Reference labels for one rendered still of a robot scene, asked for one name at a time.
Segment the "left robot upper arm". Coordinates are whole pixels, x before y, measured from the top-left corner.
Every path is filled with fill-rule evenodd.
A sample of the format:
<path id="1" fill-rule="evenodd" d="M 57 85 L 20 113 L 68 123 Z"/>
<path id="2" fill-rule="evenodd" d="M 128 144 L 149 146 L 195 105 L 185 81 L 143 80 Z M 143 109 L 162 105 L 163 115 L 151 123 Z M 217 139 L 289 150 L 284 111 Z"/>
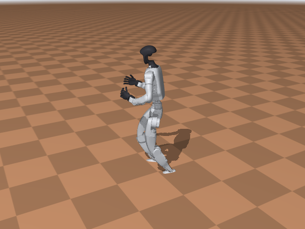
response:
<path id="1" fill-rule="evenodd" d="M 153 81 L 154 81 L 154 73 L 153 71 L 148 71 L 144 74 L 145 80 L 145 91 L 148 99 L 146 103 L 151 103 L 153 101 Z"/>

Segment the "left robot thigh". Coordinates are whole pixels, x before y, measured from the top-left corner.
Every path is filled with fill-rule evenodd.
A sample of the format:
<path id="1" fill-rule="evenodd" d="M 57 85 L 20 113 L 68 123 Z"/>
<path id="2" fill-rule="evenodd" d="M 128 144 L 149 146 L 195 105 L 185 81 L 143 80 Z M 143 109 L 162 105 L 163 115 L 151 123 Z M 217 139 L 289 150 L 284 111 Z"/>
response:
<path id="1" fill-rule="evenodd" d="M 154 149 L 161 148 L 158 145 L 155 145 L 156 143 L 156 127 L 159 128 L 160 125 L 160 118 L 158 114 L 153 114 L 152 117 L 148 117 L 146 128 L 145 128 L 145 142 L 146 145 L 150 151 L 150 153 L 153 155 Z"/>

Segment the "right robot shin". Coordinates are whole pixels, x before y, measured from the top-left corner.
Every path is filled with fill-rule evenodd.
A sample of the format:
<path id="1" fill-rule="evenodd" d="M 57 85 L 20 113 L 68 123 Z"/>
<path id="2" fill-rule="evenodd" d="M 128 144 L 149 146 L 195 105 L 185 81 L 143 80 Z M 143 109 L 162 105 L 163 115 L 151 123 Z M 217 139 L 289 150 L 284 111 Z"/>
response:
<path id="1" fill-rule="evenodd" d="M 137 137 L 136 137 L 136 139 L 137 139 L 137 141 L 138 141 L 138 138 L 137 138 Z M 149 157 L 153 160 L 152 156 L 150 155 L 151 153 L 150 153 L 150 151 L 149 151 L 149 149 L 148 149 L 148 147 L 147 147 L 147 145 L 146 145 L 146 142 L 141 143 L 141 142 L 138 141 L 138 143 L 139 143 L 140 146 L 143 148 L 143 150 L 149 155 Z M 153 161 L 155 161 L 155 160 L 153 160 Z"/>

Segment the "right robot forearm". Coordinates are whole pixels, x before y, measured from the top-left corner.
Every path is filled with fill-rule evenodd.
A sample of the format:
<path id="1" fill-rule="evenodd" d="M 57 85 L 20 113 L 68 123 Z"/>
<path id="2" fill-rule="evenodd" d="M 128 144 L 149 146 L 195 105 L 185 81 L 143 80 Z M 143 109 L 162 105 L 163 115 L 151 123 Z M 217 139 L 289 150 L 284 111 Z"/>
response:
<path id="1" fill-rule="evenodd" d="M 145 89 L 145 82 L 143 82 L 143 83 L 138 82 L 137 86 Z"/>

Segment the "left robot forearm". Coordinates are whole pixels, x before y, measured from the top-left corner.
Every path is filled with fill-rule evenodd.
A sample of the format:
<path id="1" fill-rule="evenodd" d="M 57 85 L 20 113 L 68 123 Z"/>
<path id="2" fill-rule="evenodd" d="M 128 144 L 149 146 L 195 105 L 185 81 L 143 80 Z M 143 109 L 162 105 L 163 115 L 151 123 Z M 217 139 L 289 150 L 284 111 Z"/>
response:
<path id="1" fill-rule="evenodd" d="M 147 101 L 148 96 L 145 94 L 142 97 L 139 98 L 129 98 L 129 102 L 132 103 L 133 105 L 144 105 L 145 102 Z"/>

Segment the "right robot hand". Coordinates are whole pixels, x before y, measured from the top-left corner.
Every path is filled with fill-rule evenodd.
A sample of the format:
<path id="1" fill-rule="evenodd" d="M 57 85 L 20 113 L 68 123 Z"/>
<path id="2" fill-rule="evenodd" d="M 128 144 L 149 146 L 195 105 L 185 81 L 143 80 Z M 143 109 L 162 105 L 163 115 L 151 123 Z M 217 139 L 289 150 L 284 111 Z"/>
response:
<path id="1" fill-rule="evenodd" d="M 125 83 L 123 83 L 123 84 L 128 84 L 128 85 L 135 85 L 135 86 L 137 86 L 137 84 L 138 84 L 138 82 L 141 82 L 141 81 L 139 81 L 139 80 L 136 80 L 131 74 L 130 74 L 130 76 L 132 77 L 132 78 L 130 78 L 130 77 L 128 77 L 128 76 L 126 76 L 126 78 L 124 78 L 124 81 L 123 82 L 125 82 Z M 128 78 L 128 79 L 127 79 Z M 128 81 L 126 81 L 126 80 L 128 80 Z M 126 83 L 126 82 L 128 82 L 128 83 Z M 142 82 L 141 82 L 142 83 Z M 138 87 L 138 86 L 137 86 Z"/>

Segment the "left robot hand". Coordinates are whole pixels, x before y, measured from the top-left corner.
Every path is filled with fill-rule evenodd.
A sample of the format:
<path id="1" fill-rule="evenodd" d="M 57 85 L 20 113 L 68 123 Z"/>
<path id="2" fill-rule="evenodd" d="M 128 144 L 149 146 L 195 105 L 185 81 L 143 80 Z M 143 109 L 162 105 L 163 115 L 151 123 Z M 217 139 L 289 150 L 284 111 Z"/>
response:
<path id="1" fill-rule="evenodd" d="M 125 91 L 126 90 L 126 91 Z M 129 101 L 129 98 L 131 97 L 131 98 L 135 98 L 134 96 L 132 96 L 132 95 L 130 95 L 129 94 L 129 92 L 127 91 L 127 87 L 125 87 L 125 90 L 124 90 L 124 88 L 122 88 L 122 90 L 121 90 L 121 95 L 120 95 L 120 97 L 121 98 L 123 98 L 123 99 L 125 99 L 125 100 L 127 100 L 127 101 Z"/>

